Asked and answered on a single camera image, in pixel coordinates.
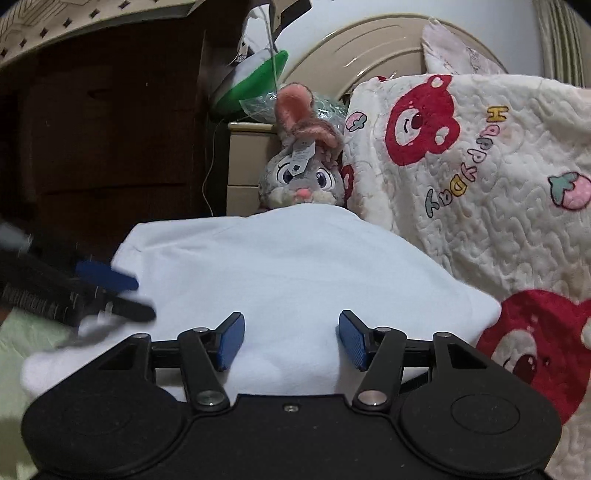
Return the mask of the clear plastic bag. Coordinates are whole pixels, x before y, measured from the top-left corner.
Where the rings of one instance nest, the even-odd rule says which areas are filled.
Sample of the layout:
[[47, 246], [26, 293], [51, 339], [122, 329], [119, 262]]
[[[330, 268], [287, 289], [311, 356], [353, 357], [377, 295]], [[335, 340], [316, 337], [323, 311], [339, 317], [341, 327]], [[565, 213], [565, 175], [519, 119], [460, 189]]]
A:
[[311, 93], [304, 87], [284, 87], [239, 101], [243, 112], [260, 123], [291, 127], [304, 119], [317, 118], [342, 133], [345, 130], [346, 105], [331, 97]]

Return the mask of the light green bed sheet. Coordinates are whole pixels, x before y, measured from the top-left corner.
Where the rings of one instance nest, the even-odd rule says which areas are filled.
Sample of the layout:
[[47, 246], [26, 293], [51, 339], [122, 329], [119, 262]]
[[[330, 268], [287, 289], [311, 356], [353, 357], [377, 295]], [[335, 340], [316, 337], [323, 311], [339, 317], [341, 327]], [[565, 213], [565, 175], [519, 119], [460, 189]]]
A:
[[74, 335], [59, 323], [12, 310], [1, 322], [1, 478], [30, 479], [37, 469], [20, 434], [29, 397], [20, 383], [25, 359], [55, 348]]

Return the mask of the striped beige curtain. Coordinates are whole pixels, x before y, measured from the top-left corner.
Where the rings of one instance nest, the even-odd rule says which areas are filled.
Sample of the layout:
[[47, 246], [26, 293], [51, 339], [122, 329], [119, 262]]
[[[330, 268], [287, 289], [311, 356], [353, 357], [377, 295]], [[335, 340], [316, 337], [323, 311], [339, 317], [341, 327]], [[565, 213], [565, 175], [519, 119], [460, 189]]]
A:
[[533, 2], [540, 35], [544, 76], [587, 87], [581, 21], [567, 1]]

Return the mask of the grey rabbit plush toy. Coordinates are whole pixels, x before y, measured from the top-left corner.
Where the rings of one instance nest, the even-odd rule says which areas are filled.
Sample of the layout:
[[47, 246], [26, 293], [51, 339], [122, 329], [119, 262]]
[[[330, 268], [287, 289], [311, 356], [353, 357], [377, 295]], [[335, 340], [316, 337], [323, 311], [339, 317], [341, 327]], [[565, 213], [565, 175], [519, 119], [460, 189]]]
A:
[[[300, 83], [284, 87], [304, 87], [311, 92]], [[260, 208], [273, 210], [308, 203], [344, 206], [346, 187], [339, 171], [342, 134], [317, 118], [301, 120], [290, 130], [276, 126], [281, 149], [260, 176]]]

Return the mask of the white t-shirt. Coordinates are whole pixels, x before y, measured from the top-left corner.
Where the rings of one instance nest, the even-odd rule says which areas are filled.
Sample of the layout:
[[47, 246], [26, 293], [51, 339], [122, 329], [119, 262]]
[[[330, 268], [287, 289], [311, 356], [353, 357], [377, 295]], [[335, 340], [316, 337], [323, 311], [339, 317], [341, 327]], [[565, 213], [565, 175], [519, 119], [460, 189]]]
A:
[[132, 334], [172, 340], [233, 312], [245, 317], [245, 340], [221, 377], [229, 396], [352, 395], [362, 374], [339, 341], [342, 311], [412, 339], [448, 331], [468, 343], [501, 313], [497, 300], [411, 243], [323, 204], [139, 224], [112, 264], [137, 278], [134, 298], [152, 304], [155, 320], [84, 319], [72, 339], [25, 360], [21, 384], [30, 397]]

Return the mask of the red bear quilted blanket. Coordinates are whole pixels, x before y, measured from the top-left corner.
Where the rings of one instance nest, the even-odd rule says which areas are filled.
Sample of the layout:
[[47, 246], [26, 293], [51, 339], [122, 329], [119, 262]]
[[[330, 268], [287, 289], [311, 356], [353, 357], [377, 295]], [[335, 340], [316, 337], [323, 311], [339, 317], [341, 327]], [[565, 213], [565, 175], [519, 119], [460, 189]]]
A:
[[346, 116], [349, 209], [496, 298], [479, 349], [562, 422], [547, 471], [590, 475], [590, 93], [522, 75], [363, 82]]

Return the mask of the patterned desk top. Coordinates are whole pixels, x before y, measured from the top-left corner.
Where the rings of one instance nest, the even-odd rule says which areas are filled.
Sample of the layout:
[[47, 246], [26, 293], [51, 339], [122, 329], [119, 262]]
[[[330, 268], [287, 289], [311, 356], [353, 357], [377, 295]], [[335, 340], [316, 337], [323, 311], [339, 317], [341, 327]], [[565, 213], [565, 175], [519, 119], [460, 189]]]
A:
[[1, 66], [65, 38], [125, 23], [183, 18], [191, 0], [25, 0], [1, 15]]

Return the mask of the white nightstand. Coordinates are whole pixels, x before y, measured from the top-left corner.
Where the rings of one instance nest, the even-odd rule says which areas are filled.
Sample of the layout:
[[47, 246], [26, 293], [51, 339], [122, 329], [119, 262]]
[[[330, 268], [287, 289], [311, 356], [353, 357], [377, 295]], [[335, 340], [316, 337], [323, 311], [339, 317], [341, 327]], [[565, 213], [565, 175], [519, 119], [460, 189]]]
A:
[[229, 122], [226, 215], [249, 216], [259, 210], [259, 177], [270, 158], [280, 152], [273, 124]]

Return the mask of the brown wooden drawer cabinet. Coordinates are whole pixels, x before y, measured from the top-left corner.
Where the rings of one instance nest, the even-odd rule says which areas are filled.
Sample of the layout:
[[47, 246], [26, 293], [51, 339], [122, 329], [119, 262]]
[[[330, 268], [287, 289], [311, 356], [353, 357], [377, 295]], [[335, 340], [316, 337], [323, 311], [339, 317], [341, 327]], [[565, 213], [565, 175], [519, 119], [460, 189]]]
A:
[[99, 258], [137, 224], [204, 217], [207, 93], [243, 10], [82, 34], [1, 72], [1, 216]]

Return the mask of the beige curved headboard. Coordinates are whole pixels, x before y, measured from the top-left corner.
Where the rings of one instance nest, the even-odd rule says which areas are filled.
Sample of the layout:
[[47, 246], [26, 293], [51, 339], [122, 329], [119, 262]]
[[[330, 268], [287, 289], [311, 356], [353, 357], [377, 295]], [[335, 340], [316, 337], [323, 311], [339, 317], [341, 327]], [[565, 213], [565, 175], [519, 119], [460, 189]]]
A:
[[431, 19], [420, 14], [370, 17], [335, 30], [281, 76], [315, 94], [349, 101], [370, 78], [397, 78], [426, 72], [422, 32]]

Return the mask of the green white plastic bag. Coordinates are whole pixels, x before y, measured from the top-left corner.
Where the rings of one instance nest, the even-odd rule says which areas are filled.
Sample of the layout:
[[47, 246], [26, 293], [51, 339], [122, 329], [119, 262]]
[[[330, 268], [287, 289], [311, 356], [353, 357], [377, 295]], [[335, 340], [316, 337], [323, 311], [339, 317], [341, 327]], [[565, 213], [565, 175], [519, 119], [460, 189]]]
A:
[[242, 109], [242, 101], [276, 91], [290, 54], [276, 46], [273, 20], [276, 20], [273, 1], [249, 11], [242, 24], [235, 58], [228, 64], [228, 75], [212, 96], [215, 111], [235, 113]]

